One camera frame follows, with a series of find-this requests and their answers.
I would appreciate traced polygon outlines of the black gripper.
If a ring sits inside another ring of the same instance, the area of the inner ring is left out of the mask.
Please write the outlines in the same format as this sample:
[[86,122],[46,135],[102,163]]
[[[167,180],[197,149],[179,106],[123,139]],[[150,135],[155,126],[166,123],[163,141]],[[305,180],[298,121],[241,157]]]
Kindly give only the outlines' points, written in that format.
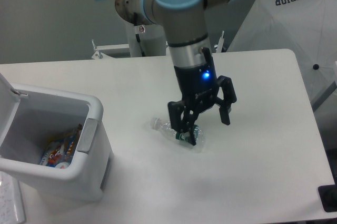
[[[231,105],[237,101],[234,85],[227,76],[221,75],[216,80],[213,61],[191,68],[176,66],[174,69],[182,98],[167,104],[171,128],[181,134],[189,133],[187,142],[195,146],[193,127],[201,111],[216,104],[219,106],[221,122],[230,125]],[[222,90],[223,99],[216,97],[218,87]]]

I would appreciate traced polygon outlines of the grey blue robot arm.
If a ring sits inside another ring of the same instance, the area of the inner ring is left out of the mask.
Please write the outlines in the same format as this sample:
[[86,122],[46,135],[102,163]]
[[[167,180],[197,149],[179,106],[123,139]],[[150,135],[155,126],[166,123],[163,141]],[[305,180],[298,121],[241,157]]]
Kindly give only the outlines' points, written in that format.
[[177,137],[196,145],[195,121],[214,105],[223,124],[230,124],[231,105],[236,102],[232,80],[217,75],[206,27],[205,10],[234,0],[138,0],[132,7],[134,20],[163,27],[175,74],[182,93],[168,103],[171,128]]

